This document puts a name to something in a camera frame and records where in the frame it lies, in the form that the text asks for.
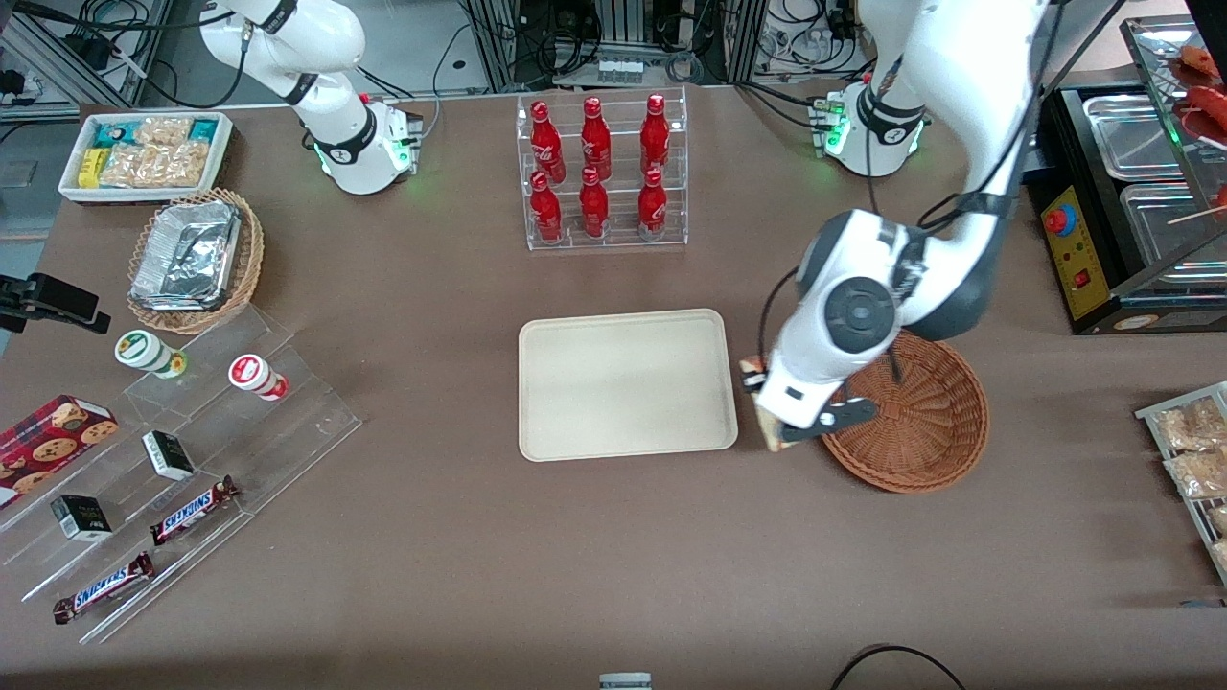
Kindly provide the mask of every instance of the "snickers bar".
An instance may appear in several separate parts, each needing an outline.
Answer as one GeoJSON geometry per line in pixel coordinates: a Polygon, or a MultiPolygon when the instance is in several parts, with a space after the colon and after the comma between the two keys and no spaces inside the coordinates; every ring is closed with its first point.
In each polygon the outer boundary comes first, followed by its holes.
{"type": "Polygon", "coordinates": [[[174,511],[164,521],[150,527],[150,532],[153,534],[153,545],[161,546],[173,537],[185,532],[213,508],[229,501],[231,496],[236,494],[238,494],[238,487],[227,474],[221,481],[210,486],[209,491],[196,496],[194,501],[174,511]]]}
{"type": "Polygon", "coordinates": [[[153,561],[150,560],[148,554],[141,551],[136,560],[94,582],[87,589],[77,592],[76,597],[55,602],[55,608],[52,609],[55,625],[66,624],[98,602],[114,597],[129,584],[146,578],[152,580],[153,575],[153,561]]]}

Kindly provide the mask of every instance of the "red bottle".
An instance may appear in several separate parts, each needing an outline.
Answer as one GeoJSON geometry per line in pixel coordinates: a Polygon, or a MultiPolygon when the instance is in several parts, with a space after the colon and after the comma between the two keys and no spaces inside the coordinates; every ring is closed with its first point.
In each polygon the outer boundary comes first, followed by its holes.
{"type": "Polygon", "coordinates": [[[533,206],[533,221],[541,235],[541,242],[557,244],[562,242],[562,207],[558,205],[558,196],[550,189],[550,180],[544,172],[533,171],[529,180],[533,183],[529,205],[533,206]]]}
{"type": "Polygon", "coordinates": [[[610,142],[610,125],[601,115],[601,99],[584,98],[584,129],[579,133],[584,145],[584,165],[596,168],[602,180],[614,174],[614,149],[610,142]]]}
{"type": "Polygon", "coordinates": [[[665,233],[665,204],[669,198],[660,188],[660,168],[649,168],[643,173],[643,189],[639,190],[639,237],[655,242],[665,233]]]}
{"type": "Polygon", "coordinates": [[[648,117],[639,130],[639,167],[644,173],[653,166],[665,167],[669,161],[669,123],[665,122],[665,97],[659,93],[648,96],[648,117]]]}
{"type": "Polygon", "coordinates": [[[550,182],[562,184],[567,179],[567,165],[562,162],[562,138],[550,122],[550,108],[541,101],[533,103],[533,157],[537,169],[550,176],[550,182]]]}
{"type": "Polygon", "coordinates": [[[579,190],[579,207],[584,211],[584,232],[593,239],[605,237],[610,225],[610,196],[601,184],[600,173],[584,168],[584,188],[579,190]]]}

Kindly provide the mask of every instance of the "white tray with snacks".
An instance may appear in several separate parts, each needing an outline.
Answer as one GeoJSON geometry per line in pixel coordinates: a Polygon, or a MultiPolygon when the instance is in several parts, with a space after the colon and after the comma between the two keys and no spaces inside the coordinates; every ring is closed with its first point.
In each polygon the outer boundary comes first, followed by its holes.
{"type": "MultiPolygon", "coordinates": [[[[171,199],[207,192],[213,188],[213,183],[221,171],[222,160],[226,156],[226,146],[229,142],[232,129],[233,125],[231,119],[225,114],[216,112],[158,110],[90,115],[81,124],[81,131],[77,133],[76,142],[72,145],[72,155],[69,156],[69,162],[64,167],[64,174],[60,176],[60,194],[63,194],[65,199],[79,204],[141,204],[151,201],[168,201],[171,199]],[[151,128],[150,131],[156,133],[153,135],[153,140],[150,140],[150,136],[146,135],[144,130],[140,131],[137,139],[125,136],[125,130],[131,130],[126,133],[131,134],[140,129],[134,129],[130,125],[139,125],[140,123],[148,120],[153,120],[156,124],[160,122],[166,123],[168,120],[177,119],[191,122],[191,126],[188,128],[187,134],[182,135],[185,141],[190,141],[193,144],[207,144],[209,147],[207,153],[204,155],[202,166],[200,165],[200,161],[196,160],[191,162],[193,167],[189,168],[191,172],[185,176],[180,176],[180,180],[185,183],[184,185],[107,185],[101,183],[97,176],[92,182],[94,185],[82,185],[82,163],[87,163],[87,161],[91,161],[94,156],[101,156],[101,161],[92,160],[92,163],[96,165],[101,172],[109,162],[109,151],[119,150],[115,147],[117,144],[126,146],[126,151],[134,151],[135,147],[147,146],[151,144],[178,146],[175,142],[180,135],[164,128],[162,130],[151,128]],[[99,146],[99,141],[106,139],[106,136],[101,136],[101,133],[107,133],[108,130],[115,133],[115,139],[118,141],[107,141],[106,145],[99,146]],[[99,153],[99,149],[107,150],[108,153],[99,153]],[[200,171],[199,178],[195,174],[196,169],[200,171]]],[[[201,149],[195,147],[193,151],[199,155],[201,149]]]]}
{"type": "Polygon", "coordinates": [[[1146,422],[1163,468],[1189,508],[1227,584],[1227,382],[1134,413],[1146,422]]]}

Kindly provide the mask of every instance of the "beige tray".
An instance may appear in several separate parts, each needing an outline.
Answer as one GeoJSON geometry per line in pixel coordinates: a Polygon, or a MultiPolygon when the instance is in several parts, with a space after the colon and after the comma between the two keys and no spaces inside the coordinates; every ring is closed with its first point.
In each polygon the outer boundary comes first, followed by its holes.
{"type": "Polygon", "coordinates": [[[544,319],[520,329],[520,453],[535,462],[718,451],[737,438],[712,309],[544,319]]]}

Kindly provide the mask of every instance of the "white jar with red lid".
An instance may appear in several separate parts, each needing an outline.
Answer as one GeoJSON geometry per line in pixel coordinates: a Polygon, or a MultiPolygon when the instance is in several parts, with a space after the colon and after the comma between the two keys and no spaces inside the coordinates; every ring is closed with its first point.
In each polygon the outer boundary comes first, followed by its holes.
{"type": "Polygon", "coordinates": [[[272,371],[259,355],[242,355],[231,363],[229,379],[236,388],[255,393],[265,400],[280,400],[290,392],[286,377],[272,371]]]}

